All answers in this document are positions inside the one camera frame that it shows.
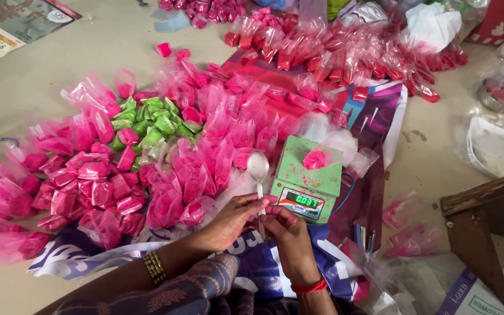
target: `woman's left hand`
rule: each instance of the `woman's left hand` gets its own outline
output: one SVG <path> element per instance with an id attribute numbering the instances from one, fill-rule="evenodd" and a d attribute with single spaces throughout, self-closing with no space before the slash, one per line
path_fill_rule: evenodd
<path id="1" fill-rule="evenodd" d="M 242 233 L 247 219 L 263 209 L 276 204 L 278 198 L 264 195 L 258 200 L 258 194 L 251 193 L 244 196 L 235 196 L 217 214 L 217 216 L 197 233 L 200 240 L 210 252 L 227 250 Z"/>

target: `red thread bracelet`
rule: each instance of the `red thread bracelet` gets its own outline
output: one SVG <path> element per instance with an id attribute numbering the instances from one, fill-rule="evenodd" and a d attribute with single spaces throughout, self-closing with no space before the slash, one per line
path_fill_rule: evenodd
<path id="1" fill-rule="evenodd" d="M 297 295 L 305 295 L 314 291 L 326 290 L 327 287 L 328 283 L 326 282 L 326 279 L 324 277 L 322 277 L 322 279 L 320 279 L 320 281 L 314 285 L 291 284 L 290 286 L 291 290 L 293 290 Z"/>

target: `gold bracelet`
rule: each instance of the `gold bracelet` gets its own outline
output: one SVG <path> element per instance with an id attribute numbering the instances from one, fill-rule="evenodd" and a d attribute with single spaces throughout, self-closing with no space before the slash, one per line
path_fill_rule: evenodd
<path id="1" fill-rule="evenodd" d="M 147 266 L 147 270 L 149 270 L 149 274 L 155 282 L 155 287 L 160 286 L 161 284 L 166 282 L 166 275 L 162 268 L 161 261 L 158 260 L 157 254 L 155 251 L 150 251 L 147 253 L 143 261 L 145 262 L 145 266 Z"/>

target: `red patterned fabric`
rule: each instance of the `red patterned fabric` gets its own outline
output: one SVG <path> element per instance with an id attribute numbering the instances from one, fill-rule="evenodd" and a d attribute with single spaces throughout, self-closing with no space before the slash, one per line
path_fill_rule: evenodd
<path id="1" fill-rule="evenodd" d="M 504 41 L 504 0 L 491 0 L 486 18 L 474 28 L 467 41 L 499 45 Z"/>

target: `hand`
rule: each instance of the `hand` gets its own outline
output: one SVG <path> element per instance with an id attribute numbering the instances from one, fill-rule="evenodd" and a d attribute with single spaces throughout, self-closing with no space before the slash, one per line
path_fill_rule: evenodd
<path id="1" fill-rule="evenodd" d="M 318 283 L 322 276 L 312 253 L 306 222 L 283 206 L 272 206 L 269 212 L 260 216 L 260 221 L 277 241 L 285 276 L 294 285 Z"/>
<path id="2" fill-rule="evenodd" d="M 217 216 L 198 231 L 200 239 L 210 252 L 222 252 L 240 236 L 246 220 L 251 215 L 263 209 L 270 211 L 272 206 L 269 204 L 275 204 L 277 201 L 278 198 L 271 195 L 264 195 L 262 200 L 258 200 L 257 193 L 232 197 Z"/>

